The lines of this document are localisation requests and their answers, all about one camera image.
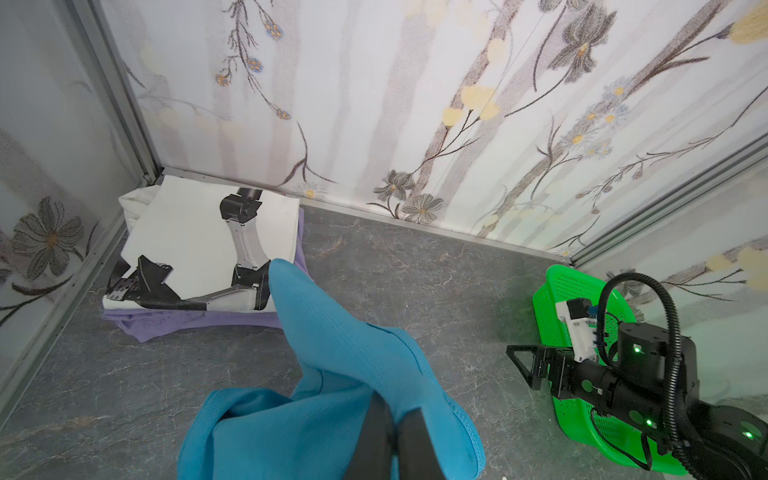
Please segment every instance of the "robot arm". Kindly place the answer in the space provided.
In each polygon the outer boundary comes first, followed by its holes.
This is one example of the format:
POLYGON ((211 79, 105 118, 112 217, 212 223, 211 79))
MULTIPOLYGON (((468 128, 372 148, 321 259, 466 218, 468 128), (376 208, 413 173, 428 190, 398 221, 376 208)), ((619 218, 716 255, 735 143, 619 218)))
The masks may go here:
POLYGON ((237 251, 237 266, 258 270, 270 259, 261 248, 256 232, 256 215, 261 202, 261 190, 240 188, 236 194, 228 195, 221 201, 221 218, 227 222, 237 251))
MULTIPOLYGON (((584 312, 592 308, 591 304, 576 308, 585 300, 568 301, 568 315, 563 315, 566 323, 588 318, 584 312), (576 311, 582 313, 571 315, 576 311)), ((528 386, 538 390, 541 381, 548 379, 555 398, 582 399, 594 406, 593 414, 612 415, 635 427, 642 433, 641 438, 657 443, 660 455, 672 452, 698 480, 768 480, 768 424, 742 409, 712 406, 699 400, 696 346, 693 340, 680 335, 672 299, 656 280, 638 273, 615 276, 603 289, 596 311, 597 328, 591 347, 597 347, 602 364, 595 356, 574 352, 574 348, 507 347, 507 355, 528 386), (606 352, 607 299, 613 288, 626 280, 641 281, 659 293, 669 326, 662 329, 647 323, 622 323, 617 342, 606 352), (533 353, 530 370, 517 352, 533 353)), ((632 460, 650 470, 647 440, 643 447, 648 463, 632 460)))

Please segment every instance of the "white cloth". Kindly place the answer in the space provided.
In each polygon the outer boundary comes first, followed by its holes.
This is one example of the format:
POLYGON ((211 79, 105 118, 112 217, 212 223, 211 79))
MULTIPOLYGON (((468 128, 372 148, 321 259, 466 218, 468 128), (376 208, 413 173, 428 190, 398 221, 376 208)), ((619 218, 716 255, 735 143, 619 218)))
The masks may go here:
MULTIPOLYGON (((134 272, 139 256, 144 255, 152 262, 173 268, 165 284, 182 299, 229 287, 237 254, 219 204, 237 189, 166 176, 156 192, 139 189, 125 195, 126 219, 130 218, 134 226, 121 253, 131 266, 123 278, 134 272), (153 193, 154 198, 145 204, 153 193)), ((299 200, 264 190, 259 202, 262 205, 256 218, 257 241, 271 260, 293 262, 299 200)), ((106 296, 102 303, 105 309, 142 308, 133 301, 110 300, 106 296)), ((261 311, 275 311, 271 297, 261 311)))
POLYGON ((123 207, 123 215, 125 215, 128 233, 134 230, 136 220, 147 209, 147 205, 152 203, 158 191, 160 191, 160 185, 151 185, 149 187, 137 188, 118 198, 120 206, 123 207))

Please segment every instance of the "stack of folded clothes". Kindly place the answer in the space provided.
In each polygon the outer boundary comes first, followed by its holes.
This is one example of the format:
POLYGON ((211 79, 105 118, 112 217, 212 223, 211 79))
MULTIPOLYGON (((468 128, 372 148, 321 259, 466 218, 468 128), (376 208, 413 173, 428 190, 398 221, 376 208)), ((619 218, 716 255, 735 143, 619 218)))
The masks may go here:
POLYGON ((269 266, 280 258, 306 273, 298 199, 166 176, 120 201, 130 235, 104 319, 140 342, 202 326, 280 328, 269 266))

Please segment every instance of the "floral wallpaper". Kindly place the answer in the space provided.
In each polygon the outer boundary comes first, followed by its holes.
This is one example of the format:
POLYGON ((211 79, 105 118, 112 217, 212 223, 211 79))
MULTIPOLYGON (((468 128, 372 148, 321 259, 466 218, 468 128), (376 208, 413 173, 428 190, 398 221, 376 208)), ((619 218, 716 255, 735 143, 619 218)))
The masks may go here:
MULTIPOLYGON (((701 395, 768 418, 768 163, 585 264, 599 278, 638 271, 662 282, 697 345, 701 395)), ((619 292, 640 321, 665 325, 656 294, 619 292)))
POLYGON ((52 2, 0 5, 0 388, 140 180, 52 2))
POLYGON ((768 121, 766 0, 102 4, 163 165, 566 257, 768 121))

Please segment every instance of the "gray marble floor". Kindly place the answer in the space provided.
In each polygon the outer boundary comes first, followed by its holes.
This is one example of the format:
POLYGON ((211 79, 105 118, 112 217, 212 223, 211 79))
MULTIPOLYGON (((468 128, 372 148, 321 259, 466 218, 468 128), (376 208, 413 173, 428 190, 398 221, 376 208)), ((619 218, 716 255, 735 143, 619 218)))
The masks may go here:
MULTIPOLYGON (((538 342, 531 295, 551 261, 314 208, 303 244, 313 279, 351 314, 416 339, 480 432, 483 478, 661 478, 568 440, 548 394, 507 359, 507 344, 538 342)), ((173 478, 211 390, 290 394, 301 376, 277 329, 141 344, 100 319, 105 283, 103 272, 0 432, 0 478, 173 478)))

